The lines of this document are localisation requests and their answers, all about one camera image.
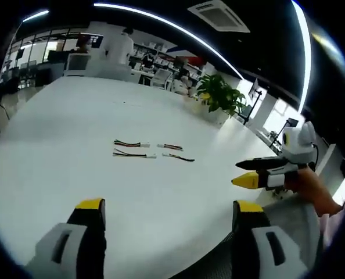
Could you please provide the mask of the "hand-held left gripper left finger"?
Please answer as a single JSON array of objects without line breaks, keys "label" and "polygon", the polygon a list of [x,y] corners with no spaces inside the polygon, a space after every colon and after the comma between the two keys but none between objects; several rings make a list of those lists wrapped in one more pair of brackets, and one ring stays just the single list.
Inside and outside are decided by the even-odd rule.
[{"label": "hand-held left gripper left finger", "polygon": [[35,246],[26,265],[32,278],[103,278],[107,247],[106,202],[87,199],[75,206]]}]

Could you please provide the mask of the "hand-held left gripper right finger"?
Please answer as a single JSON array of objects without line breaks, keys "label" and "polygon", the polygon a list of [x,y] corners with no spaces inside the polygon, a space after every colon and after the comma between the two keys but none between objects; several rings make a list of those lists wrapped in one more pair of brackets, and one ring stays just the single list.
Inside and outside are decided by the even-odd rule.
[{"label": "hand-held left gripper right finger", "polygon": [[232,233],[232,278],[300,278],[307,271],[298,245],[260,205],[234,201]]}]

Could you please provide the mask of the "person's right hand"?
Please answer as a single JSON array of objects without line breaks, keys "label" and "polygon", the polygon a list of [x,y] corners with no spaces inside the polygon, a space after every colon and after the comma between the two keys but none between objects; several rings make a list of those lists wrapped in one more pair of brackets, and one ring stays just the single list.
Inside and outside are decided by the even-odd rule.
[{"label": "person's right hand", "polygon": [[333,200],[316,173],[308,167],[299,169],[297,174],[287,176],[284,187],[312,204],[319,217],[325,214],[334,215],[343,208]]}]

